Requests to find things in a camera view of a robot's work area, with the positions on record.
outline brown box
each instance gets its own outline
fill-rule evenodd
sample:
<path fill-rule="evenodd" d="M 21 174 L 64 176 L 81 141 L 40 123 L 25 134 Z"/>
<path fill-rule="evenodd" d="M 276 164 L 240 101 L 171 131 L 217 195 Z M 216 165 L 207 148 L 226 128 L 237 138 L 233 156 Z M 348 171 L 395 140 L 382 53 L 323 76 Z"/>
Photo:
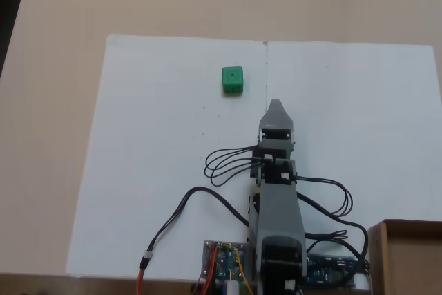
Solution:
<path fill-rule="evenodd" d="M 368 233 L 374 295 L 442 294 L 442 222 L 390 219 Z"/>

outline wire connector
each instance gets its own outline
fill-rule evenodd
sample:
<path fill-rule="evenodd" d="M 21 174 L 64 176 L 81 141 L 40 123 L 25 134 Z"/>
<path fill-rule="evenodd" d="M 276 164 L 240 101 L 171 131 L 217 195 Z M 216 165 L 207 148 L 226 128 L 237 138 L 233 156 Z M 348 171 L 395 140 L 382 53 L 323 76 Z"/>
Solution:
<path fill-rule="evenodd" d="M 147 265 L 151 261 L 153 256 L 153 253 L 151 251 L 145 251 L 143 254 L 143 258 L 141 258 L 140 262 L 140 269 L 145 270 L 147 268 Z"/>
<path fill-rule="evenodd" d="M 144 254 L 143 254 L 143 257 L 148 258 L 148 259 L 152 259 L 153 252 L 145 250 Z"/>

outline red wire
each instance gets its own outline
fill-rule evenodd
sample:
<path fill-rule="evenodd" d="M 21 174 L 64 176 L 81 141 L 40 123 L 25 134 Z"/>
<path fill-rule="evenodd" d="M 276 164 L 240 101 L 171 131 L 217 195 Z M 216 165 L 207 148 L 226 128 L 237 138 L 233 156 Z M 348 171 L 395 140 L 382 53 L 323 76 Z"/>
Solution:
<path fill-rule="evenodd" d="M 218 245 L 215 244 L 215 248 L 213 249 L 212 253 L 212 260 L 210 263 L 210 272 L 207 276 L 206 283 L 204 284 L 204 287 L 202 288 L 201 295 L 206 295 L 207 289 L 209 288 L 210 281 L 212 280 L 213 270 L 215 267 L 215 260 L 216 260 L 216 254 L 218 253 Z"/>
<path fill-rule="evenodd" d="M 143 283 L 143 275 L 144 275 L 144 270 L 140 269 L 140 271 L 138 272 L 138 279 L 137 279 L 137 295 L 141 295 L 141 286 Z"/>

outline yellow wire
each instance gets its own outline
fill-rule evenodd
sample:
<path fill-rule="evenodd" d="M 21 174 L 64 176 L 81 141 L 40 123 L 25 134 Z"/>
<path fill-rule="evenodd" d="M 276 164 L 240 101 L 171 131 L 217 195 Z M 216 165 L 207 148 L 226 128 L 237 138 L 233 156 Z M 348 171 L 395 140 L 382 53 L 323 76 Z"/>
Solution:
<path fill-rule="evenodd" d="M 240 256 L 240 252 L 238 251 L 238 248 L 234 247 L 233 245 L 228 245 L 228 244 L 225 244 L 225 243 L 223 244 L 223 247 L 230 247 L 230 248 L 232 248 L 232 249 L 234 249 L 236 251 L 236 262 L 240 266 L 240 271 L 241 271 L 241 274 L 242 274 L 242 278 L 244 279 L 244 283 L 246 284 L 246 287 L 249 290 L 250 294 L 253 295 L 253 291 L 251 290 L 249 282 L 247 281 L 246 275 L 244 274 L 244 270 L 242 269 L 241 256 Z"/>

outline blue circuit board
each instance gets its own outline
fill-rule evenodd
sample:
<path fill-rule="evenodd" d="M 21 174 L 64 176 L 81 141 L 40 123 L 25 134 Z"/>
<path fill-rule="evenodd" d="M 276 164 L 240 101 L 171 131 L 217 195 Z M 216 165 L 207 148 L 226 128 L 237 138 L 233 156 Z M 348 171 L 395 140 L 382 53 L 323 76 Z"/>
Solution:
<path fill-rule="evenodd" d="M 353 268 L 356 260 L 354 257 L 344 256 L 324 256 L 318 254 L 307 255 L 308 265 L 315 265 L 327 262 L 336 262 L 339 269 L 322 268 L 311 270 L 307 268 L 306 281 L 310 285 L 328 285 L 342 280 L 349 271 Z M 347 287 L 354 287 L 354 277 L 346 285 Z"/>

